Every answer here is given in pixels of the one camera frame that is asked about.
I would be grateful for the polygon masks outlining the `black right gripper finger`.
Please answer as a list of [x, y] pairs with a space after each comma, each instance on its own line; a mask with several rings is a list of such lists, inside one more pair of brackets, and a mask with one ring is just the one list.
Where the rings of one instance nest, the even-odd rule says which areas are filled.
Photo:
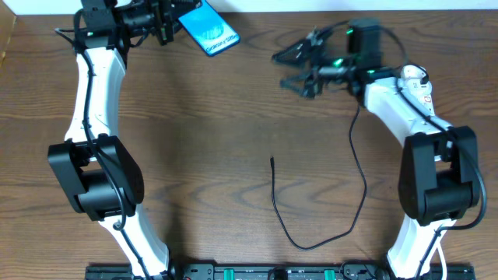
[[313, 74], [299, 74], [284, 78], [280, 86], [290, 89], [303, 98], [315, 98], [321, 95], [321, 81]]
[[303, 65], [316, 49], [309, 40], [299, 40], [295, 44], [272, 55], [272, 60], [284, 65]]

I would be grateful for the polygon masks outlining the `blue Galaxy smartphone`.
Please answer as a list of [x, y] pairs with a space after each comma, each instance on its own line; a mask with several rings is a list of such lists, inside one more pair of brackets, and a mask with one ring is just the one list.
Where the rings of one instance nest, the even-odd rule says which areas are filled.
[[214, 57], [240, 42], [240, 35], [206, 1], [179, 18], [183, 28], [209, 57]]

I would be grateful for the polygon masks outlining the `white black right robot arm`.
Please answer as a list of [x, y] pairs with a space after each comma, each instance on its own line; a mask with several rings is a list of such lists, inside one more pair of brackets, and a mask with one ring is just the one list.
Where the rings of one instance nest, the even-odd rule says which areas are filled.
[[398, 197], [405, 213], [394, 245], [376, 279], [463, 279], [469, 268], [433, 269], [441, 240], [462, 231], [463, 215], [473, 207], [486, 210], [486, 186], [478, 165], [475, 132], [439, 118], [433, 107], [432, 84], [425, 68], [405, 58], [398, 67], [383, 63], [381, 38], [389, 29], [377, 19], [347, 22], [347, 53], [333, 57], [327, 42], [335, 31], [311, 31], [272, 56], [275, 63], [301, 69], [280, 82], [306, 99], [325, 85], [346, 84], [351, 96], [378, 117], [402, 147]]

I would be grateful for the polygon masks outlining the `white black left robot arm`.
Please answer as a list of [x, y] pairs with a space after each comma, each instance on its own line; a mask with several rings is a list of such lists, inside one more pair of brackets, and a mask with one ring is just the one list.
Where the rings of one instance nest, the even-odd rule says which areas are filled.
[[131, 279], [182, 279], [143, 206], [142, 171], [118, 137], [121, 84], [128, 52], [148, 36], [160, 45], [173, 41], [179, 18], [201, 7], [194, 0], [86, 0], [73, 27], [55, 29], [75, 52], [79, 82], [65, 139], [50, 145], [47, 160], [69, 204], [88, 215], [116, 240], [129, 260]]

